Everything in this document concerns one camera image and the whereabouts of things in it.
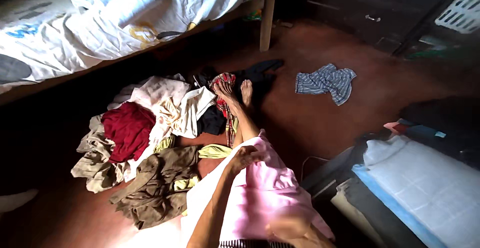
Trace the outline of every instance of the mattress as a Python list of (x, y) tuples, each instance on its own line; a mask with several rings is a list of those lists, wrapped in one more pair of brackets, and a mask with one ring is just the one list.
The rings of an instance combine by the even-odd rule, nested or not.
[(123, 26), (105, 15), (129, 13), (130, 0), (3, 0), (0, 93), (169, 41), (246, 1), (154, 0)]
[(480, 246), (479, 171), (401, 135), (367, 145), (352, 170), (426, 246)]

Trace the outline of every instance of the bed frame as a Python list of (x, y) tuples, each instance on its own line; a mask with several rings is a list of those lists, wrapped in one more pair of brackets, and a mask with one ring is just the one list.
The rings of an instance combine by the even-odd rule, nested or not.
[(92, 71), (95, 71), (97, 69), (109, 66), (111, 64), (117, 63), (119, 61), (128, 59), (130, 57), (133, 57), (138, 54), (145, 53), (150, 50), (155, 50), (159, 47), (165, 46), (169, 43), (173, 43), (175, 41), (178, 41), (180, 39), (183, 39), (185, 37), (194, 35), (196, 33), (202, 32), (204, 30), (210, 29), (212, 27), (218, 26), (220, 24), (229, 22), (233, 19), (240, 18), (243, 16), (246, 16), (252, 12), (257, 11), (258, 9), (261, 9), (261, 27), (260, 27), (260, 52), (265, 52), (268, 50), (270, 47), (270, 33), (272, 30), (272, 20), (273, 20), (273, 10), (274, 10), (274, 5), (275, 5), (275, 0), (250, 0), (247, 2), (242, 3), (240, 6), (237, 7), (237, 9), (226, 13), (223, 15), (221, 18), (218, 18), (216, 20), (210, 21), (202, 21), (198, 26), (193, 28), (192, 30), (189, 30), (185, 32), (184, 34), (170, 40), (167, 42), (162, 42), (159, 43), (155, 46), (146, 48), (141, 51), (134, 52), (128, 56), (124, 56), (115, 60), (108, 60), (108, 61), (102, 61), (101, 63), (76, 72), (72, 73), (69, 75), (64, 75), (60, 77), (55, 77), (55, 78), (50, 78), (46, 79), (45, 81), (42, 81), (40, 83), (32, 84), (32, 85), (20, 85), (12, 88), (8, 92), (0, 94), (0, 105), (8, 104), (11, 103), (15, 100), (27, 97), (29, 95), (35, 94), (37, 92), (49, 89), (53, 86), (62, 84), (64, 82), (67, 82), (68, 80), (75, 79), (78, 77), (81, 77), (87, 73), (90, 73)]

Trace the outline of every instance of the dresser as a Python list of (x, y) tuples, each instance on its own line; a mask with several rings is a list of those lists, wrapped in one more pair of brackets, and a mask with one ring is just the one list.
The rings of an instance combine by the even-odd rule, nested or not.
[(350, 30), (374, 47), (395, 53), (424, 20), (451, 0), (305, 0), (307, 15)]

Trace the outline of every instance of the bare foot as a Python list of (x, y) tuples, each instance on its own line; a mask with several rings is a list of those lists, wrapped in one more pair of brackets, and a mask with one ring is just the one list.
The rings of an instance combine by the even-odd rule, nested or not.
[(242, 96), (242, 101), (243, 101), (243, 104), (245, 105), (245, 107), (247, 109), (252, 109), (252, 94), (254, 92), (254, 88), (253, 88), (253, 85), (252, 85), (252, 82), (250, 81), (250, 79), (247, 79), (247, 80), (243, 80), (241, 86), (240, 86), (240, 90), (241, 90), (241, 96)]
[(233, 93), (232, 87), (230, 84), (225, 82), (215, 83), (213, 85), (213, 89), (215, 90), (216, 94), (225, 100), (226, 104), (230, 108), (231, 113), (234, 116), (237, 116), (236, 108), (240, 106), (235, 94)]

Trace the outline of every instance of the bed leg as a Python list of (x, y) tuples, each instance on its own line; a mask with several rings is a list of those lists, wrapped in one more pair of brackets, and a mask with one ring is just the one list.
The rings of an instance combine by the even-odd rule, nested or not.
[(260, 52), (265, 52), (270, 47), (270, 33), (272, 32), (273, 9), (275, 0), (265, 0), (261, 11), (260, 26)]

